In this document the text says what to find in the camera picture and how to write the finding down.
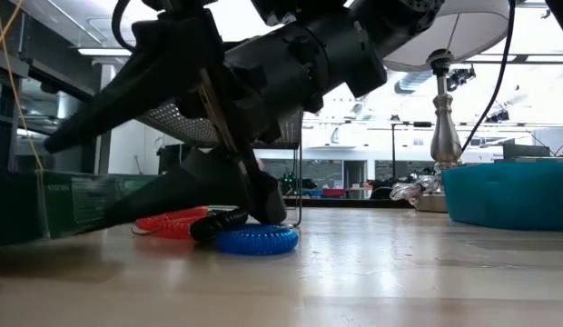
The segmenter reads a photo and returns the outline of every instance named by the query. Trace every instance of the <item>black cable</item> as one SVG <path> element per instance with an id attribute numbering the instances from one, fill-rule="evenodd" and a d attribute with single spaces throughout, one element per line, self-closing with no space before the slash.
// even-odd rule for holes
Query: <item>black cable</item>
<path id="1" fill-rule="evenodd" d="M 112 34 L 116 39 L 116 42 L 123 47 L 124 49 L 133 52 L 134 45 L 129 45 L 124 38 L 122 37 L 122 16 L 124 15 L 124 11 L 126 7 L 130 3 L 130 0 L 118 0 L 116 6 L 114 7 L 114 12 L 112 13 Z"/>
<path id="2" fill-rule="evenodd" d="M 478 128 L 481 125 L 481 123 L 483 123 L 485 118 L 488 116 L 489 110 L 491 110 L 491 107 L 493 106 L 493 104 L 496 102 L 496 99 L 498 98 L 499 89 L 501 89 L 501 83 L 503 82 L 503 75 L 506 73 L 506 66 L 508 65 L 509 48 L 511 47 L 511 38 L 514 35 L 515 21 L 516 21 L 516 0 L 509 0 L 508 36 L 506 37 L 506 46 L 503 50 L 503 58 L 501 59 L 501 67 L 499 68 L 499 76 L 498 76 L 498 82 L 496 83 L 496 89 L 493 91 L 493 95 L 491 96 L 491 100 L 489 100 L 488 107 L 485 109 L 485 111 L 479 118 L 478 123 L 475 124 L 475 126 L 473 127 L 473 130 L 469 134 L 469 137 L 467 138 L 465 144 L 463 144 L 463 148 L 461 149 L 462 153 L 465 152 L 465 150 L 471 143 L 473 136 L 478 131 Z"/>

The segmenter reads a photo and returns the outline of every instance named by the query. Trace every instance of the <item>ceiling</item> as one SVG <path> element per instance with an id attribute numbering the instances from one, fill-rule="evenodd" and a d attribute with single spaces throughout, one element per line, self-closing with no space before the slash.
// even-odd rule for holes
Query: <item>ceiling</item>
<path id="1" fill-rule="evenodd" d="M 24 0 L 27 13 L 83 47 L 118 47 L 110 27 L 114 5 L 114 0 Z M 251 0 L 220 0 L 209 7 L 226 41 L 263 35 L 273 29 L 262 22 Z M 517 10 L 511 53 L 563 55 L 563 33 L 553 15 L 542 18 L 544 15 L 545 8 Z M 133 42 L 131 23 L 154 18 L 153 10 L 133 0 L 123 19 L 126 40 Z M 503 42 L 486 53 L 501 54 L 502 50 Z M 474 68 L 477 77 L 453 93 L 456 122 L 476 121 L 495 87 L 497 64 L 476 64 Z M 325 96 L 325 106 L 319 114 L 306 118 L 323 123 L 353 117 L 387 124 L 397 115 L 401 120 L 434 121 L 434 79 L 427 74 L 412 94 L 397 94 L 395 84 L 406 75 L 389 72 L 388 84 L 363 99 L 354 99 L 343 85 Z M 509 110 L 512 122 L 563 124 L 563 65 L 510 65 L 494 110 L 501 108 Z"/>

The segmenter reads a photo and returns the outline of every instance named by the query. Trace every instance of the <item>blue bin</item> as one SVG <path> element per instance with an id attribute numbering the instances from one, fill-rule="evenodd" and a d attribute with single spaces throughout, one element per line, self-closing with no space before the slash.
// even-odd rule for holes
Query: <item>blue bin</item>
<path id="1" fill-rule="evenodd" d="M 451 220 L 563 231 L 563 163 L 490 163 L 443 172 Z"/>

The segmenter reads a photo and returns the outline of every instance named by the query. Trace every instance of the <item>ceiling light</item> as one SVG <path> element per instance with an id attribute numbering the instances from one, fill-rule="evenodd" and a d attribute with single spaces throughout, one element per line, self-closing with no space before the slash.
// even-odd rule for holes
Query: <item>ceiling light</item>
<path id="1" fill-rule="evenodd" d="M 78 48 L 80 55 L 90 56 L 130 56 L 130 51 L 122 48 Z"/>

